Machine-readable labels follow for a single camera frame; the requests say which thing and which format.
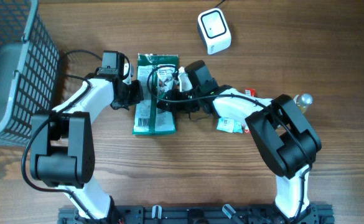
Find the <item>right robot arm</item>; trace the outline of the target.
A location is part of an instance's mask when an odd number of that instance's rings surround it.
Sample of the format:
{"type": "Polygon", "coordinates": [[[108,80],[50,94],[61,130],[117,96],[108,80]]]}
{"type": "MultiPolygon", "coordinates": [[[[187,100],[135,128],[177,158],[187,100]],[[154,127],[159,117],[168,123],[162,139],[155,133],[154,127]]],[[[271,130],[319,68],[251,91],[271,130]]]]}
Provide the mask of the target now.
{"type": "Polygon", "coordinates": [[[309,208],[307,178],[322,143],[294,99],[285,94],[257,98],[230,85],[219,85],[202,60],[175,68],[171,77],[178,89],[160,93],[158,87],[147,84],[157,107],[187,113],[203,109],[246,126],[264,163],[276,175],[279,216],[287,223],[304,219],[309,208]]]}

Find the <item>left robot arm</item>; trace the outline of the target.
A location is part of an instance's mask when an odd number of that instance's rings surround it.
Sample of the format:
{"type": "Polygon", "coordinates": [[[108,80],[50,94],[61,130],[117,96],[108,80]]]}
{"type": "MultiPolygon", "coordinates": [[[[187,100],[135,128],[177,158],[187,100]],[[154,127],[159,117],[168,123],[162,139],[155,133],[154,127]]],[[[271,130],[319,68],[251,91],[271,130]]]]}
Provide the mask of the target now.
{"type": "Polygon", "coordinates": [[[114,200],[94,178],[91,125],[107,106],[128,109],[143,99],[124,54],[106,50],[101,66],[82,79],[66,102],[32,117],[32,136],[22,156],[22,176],[33,189],[65,194],[72,208],[58,211],[59,223],[123,223],[114,200]]]}

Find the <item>teal snack packet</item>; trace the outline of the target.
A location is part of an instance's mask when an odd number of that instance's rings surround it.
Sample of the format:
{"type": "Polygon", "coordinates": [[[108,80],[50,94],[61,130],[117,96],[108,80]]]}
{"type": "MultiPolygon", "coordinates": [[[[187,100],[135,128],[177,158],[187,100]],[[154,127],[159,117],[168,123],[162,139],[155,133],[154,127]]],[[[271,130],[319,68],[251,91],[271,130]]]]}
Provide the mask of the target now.
{"type": "Polygon", "coordinates": [[[230,118],[219,118],[217,130],[227,133],[243,133],[241,123],[230,118]]]}

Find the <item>green 3M package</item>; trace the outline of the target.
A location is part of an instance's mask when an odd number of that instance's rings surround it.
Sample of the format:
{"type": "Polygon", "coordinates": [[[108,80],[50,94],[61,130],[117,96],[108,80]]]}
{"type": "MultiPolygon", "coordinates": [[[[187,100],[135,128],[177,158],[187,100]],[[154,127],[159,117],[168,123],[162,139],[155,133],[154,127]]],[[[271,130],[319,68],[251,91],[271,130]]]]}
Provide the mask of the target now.
{"type": "Polygon", "coordinates": [[[133,134],[163,135],[176,132],[174,115],[159,109],[159,98],[174,88],[172,74],[179,64],[178,55],[139,54],[137,80],[140,81],[144,100],[136,105],[133,134]]]}

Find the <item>red stick sachet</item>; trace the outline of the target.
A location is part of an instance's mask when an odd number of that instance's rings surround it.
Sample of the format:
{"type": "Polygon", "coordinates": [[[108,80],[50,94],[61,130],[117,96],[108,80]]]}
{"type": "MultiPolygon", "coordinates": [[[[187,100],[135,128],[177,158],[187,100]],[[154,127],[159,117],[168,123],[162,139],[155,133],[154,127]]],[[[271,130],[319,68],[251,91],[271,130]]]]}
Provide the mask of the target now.
{"type": "Polygon", "coordinates": [[[255,97],[256,96],[256,90],[253,89],[253,88],[246,88],[245,89],[245,95],[255,97]]]}

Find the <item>yellow dish soap bottle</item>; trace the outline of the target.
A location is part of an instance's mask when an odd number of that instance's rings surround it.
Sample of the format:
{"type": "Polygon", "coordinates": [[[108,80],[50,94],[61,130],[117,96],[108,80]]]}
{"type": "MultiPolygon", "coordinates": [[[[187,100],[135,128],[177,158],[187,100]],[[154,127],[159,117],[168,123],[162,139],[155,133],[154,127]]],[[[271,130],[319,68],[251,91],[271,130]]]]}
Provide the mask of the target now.
{"type": "Polygon", "coordinates": [[[308,109],[308,107],[313,104],[313,97],[312,95],[308,93],[304,93],[301,95],[296,95],[294,97],[294,102],[298,106],[298,108],[301,110],[302,113],[305,113],[308,109]]]}

